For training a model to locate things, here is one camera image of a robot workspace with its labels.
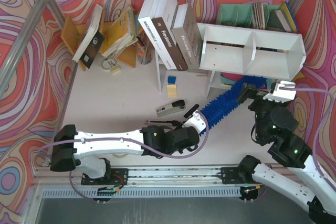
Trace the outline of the blue microfiber duster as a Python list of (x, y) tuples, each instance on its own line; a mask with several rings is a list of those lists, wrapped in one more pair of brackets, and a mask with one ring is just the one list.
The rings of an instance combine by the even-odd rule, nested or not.
[(230, 90), (220, 94), (217, 98), (205, 105), (205, 107), (201, 109), (201, 113), (207, 119), (209, 130), (240, 105), (237, 99), (244, 83), (252, 84), (256, 88), (261, 89), (266, 87), (267, 79), (263, 77), (244, 76), (238, 80)]

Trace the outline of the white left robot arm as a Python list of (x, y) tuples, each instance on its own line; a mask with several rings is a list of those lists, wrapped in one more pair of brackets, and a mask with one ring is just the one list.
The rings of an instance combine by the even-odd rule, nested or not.
[(206, 141), (200, 140), (200, 134), (208, 130), (207, 120), (200, 111), (172, 130), (149, 125), (124, 133), (87, 133), (68, 124), (54, 138), (50, 170), (78, 170), (91, 179), (103, 179), (110, 175), (106, 157), (110, 154), (189, 158), (204, 147)]

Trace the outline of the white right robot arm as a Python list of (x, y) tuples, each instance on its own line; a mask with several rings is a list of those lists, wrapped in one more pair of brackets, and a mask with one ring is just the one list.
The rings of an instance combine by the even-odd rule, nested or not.
[(246, 183), (264, 184), (291, 199), (314, 223), (335, 223), (335, 181), (317, 161), (316, 148), (295, 134), (299, 122), (287, 108), (297, 91), (299, 88), (289, 81), (273, 83), (269, 92), (245, 83), (237, 101), (253, 100), (248, 106), (255, 114), (251, 138), (261, 146), (270, 144), (271, 157), (303, 183), (276, 173), (251, 155), (239, 163), (238, 176)]

